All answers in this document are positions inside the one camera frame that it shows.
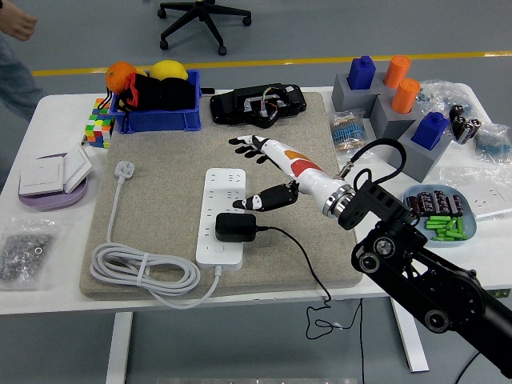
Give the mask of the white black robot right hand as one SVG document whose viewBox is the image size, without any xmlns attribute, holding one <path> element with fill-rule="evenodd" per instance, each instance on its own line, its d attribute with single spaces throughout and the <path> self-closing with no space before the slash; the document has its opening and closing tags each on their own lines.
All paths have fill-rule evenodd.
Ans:
<svg viewBox="0 0 512 384">
<path fill-rule="evenodd" d="M 331 178 L 317 164 L 296 149 L 282 142 L 257 135 L 240 136 L 229 140 L 240 145 L 235 150 L 246 158 L 258 156 L 257 163 L 271 161 L 291 181 L 264 190 L 251 197 L 233 202 L 234 208 L 267 212 L 295 203 L 300 193 L 313 197 L 316 207 L 325 216 L 330 215 L 334 201 L 350 187 Z"/>
</svg>

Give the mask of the person's left hand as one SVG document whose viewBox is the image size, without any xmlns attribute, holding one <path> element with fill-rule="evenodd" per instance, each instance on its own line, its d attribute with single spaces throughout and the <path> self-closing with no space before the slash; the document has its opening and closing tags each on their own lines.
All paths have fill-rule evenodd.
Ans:
<svg viewBox="0 0 512 384">
<path fill-rule="evenodd" d="M 9 1 L 1 1 L 1 32 L 26 42 L 35 33 L 38 20 Z"/>
</svg>

